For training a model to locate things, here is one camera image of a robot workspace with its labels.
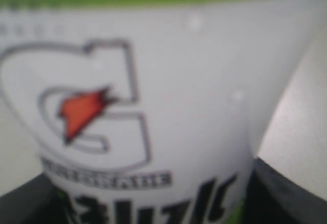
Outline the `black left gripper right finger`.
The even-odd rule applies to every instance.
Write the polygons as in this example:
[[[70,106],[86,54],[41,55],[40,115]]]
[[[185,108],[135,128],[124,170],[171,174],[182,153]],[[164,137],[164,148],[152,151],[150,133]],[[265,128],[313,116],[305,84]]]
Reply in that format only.
[[[326,200],[257,158],[246,191],[241,223],[326,224]]]

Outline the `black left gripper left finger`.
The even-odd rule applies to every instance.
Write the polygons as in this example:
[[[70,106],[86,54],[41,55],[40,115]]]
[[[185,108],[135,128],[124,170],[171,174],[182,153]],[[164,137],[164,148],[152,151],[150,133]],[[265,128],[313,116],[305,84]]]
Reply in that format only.
[[[1,223],[68,223],[54,186],[39,174],[1,196]]]

